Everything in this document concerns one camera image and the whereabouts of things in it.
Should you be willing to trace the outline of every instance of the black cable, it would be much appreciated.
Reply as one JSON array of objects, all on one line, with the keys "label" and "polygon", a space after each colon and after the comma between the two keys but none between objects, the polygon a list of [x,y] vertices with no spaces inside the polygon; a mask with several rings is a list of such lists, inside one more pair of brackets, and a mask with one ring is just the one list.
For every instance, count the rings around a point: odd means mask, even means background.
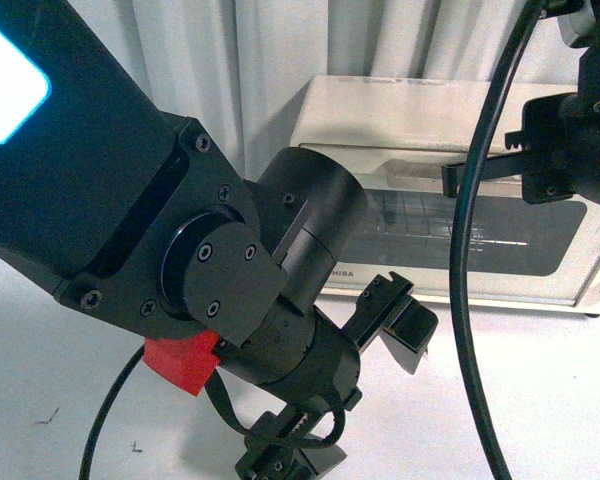
[{"label": "black cable", "polygon": [[478,195],[484,162],[491,147],[491,141],[513,77],[533,29],[540,18],[543,4],[543,0],[528,0],[526,2],[498,61],[469,147],[464,176],[456,202],[451,235],[449,280],[451,315],[458,349],[458,360],[480,442],[489,462],[491,473],[498,480],[508,480],[511,478],[511,474],[498,444],[498,438],[489,414],[489,406],[482,388],[482,381],[480,380],[469,319],[467,259],[471,242],[473,209]]},{"label": "black cable", "polygon": [[305,448],[305,449],[317,449],[317,448],[328,448],[335,445],[342,434],[344,433],[345,427],[345,411],[342,402],[339,401],[340,397],[337,393],[332,395],[333,398],[327,399],[331,413],[333,413],[333,430],[329,435],[321,440],[314,439],[288,439],[278,437],[260,437],[254,435],[248,428],[244,427],[238,417],[236,416],[233,406],[231,405],[231,399],[227,392],[222,377],[217,371],[214,371],[207,383],[205,384],[207,395],[209,400],[213,404],[214,408],[222,417],[227,425],[241,435],[250,436],[254,440],[259,440],[266,444],[277,445],[286,448]]},{"label": "black cable", "polygon": [[102,430],[102,425],[104,425],[104,421],[107,419],[107,415],[109,414],[109,410],[111,410],[111,406],[113,402],[116,400],[118,393],[122,389],[124,382],[129,378],[131,372],[136,367],[142,356],[144,355],[144,345],[138,349],[136,353],[133,354],[133,357],[129,359],[127,364],[124,366],[116,381],[113,382],[111,388],[109,389],[109,393],[102,402],[100,406],[100,410],[96,415],[95,420],[93,421],[93,425],[91,426],[91,431],[89,432],[89,436],[87,437],[87,443],[84,446],[84,452],[82,454],[82,464],[80,465],[80,474],[78,476],[78,480],[89,480],[89,476],[91,475],[91,462],[93,461],[93,454],[96,450],[96,444],[98,443],[98,437],[100,436],[100,431]]}]

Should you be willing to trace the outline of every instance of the white curtain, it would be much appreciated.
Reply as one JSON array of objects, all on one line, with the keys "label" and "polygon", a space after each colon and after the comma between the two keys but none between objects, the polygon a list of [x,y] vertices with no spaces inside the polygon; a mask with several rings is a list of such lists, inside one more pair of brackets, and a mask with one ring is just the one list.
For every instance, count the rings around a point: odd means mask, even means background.
[{"label": "white curtain", "polygon": [[[319,74],[488,80],[524,0],[70,0],[158,108],[197,117],[256,179]],[[516,81],[577,83],[539,23]]]}]

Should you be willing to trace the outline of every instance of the illuminated display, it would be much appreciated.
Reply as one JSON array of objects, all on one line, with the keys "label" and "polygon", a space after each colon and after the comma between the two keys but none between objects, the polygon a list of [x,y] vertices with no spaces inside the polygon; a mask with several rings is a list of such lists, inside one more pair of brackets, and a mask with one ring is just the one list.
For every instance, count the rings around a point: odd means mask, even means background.
[{"label": "illuminated display", "polygon": [[47,99],[47,76],[0,32],[0,145]]}]

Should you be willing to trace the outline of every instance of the red plastic part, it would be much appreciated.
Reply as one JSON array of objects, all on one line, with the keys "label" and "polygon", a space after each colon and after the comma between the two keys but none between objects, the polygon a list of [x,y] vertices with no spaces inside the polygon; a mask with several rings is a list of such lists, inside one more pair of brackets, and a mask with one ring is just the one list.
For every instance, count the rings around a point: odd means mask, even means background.
[{"label": "red plastic part", "polygon": [[144,340],[144,363],[176,387],[196,397],[220,359],[211,351],[220,335],[211,330],[185,340]]}]

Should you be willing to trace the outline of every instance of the white toaster oven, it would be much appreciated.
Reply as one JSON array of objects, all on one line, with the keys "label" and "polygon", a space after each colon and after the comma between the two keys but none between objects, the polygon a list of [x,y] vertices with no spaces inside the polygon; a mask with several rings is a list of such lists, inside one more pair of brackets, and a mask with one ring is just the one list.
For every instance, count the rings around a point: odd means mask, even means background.
[{"label": "white toaster oven", "polygon": [[[324,292],[358,295],[380,273],[415,284],[421,300],[448,302],[455,200],[440,166],[464,161],[488,83],[316,77],[291,145],[321,152],[367,192],[364,221]],[[532,98],[570,85],[514,84],[491,154],[519,130]],[[580,196],[543,205],[521,199],[520,178],[483,182],[469,260],[472,304],[600,313],[600,206]]]}]

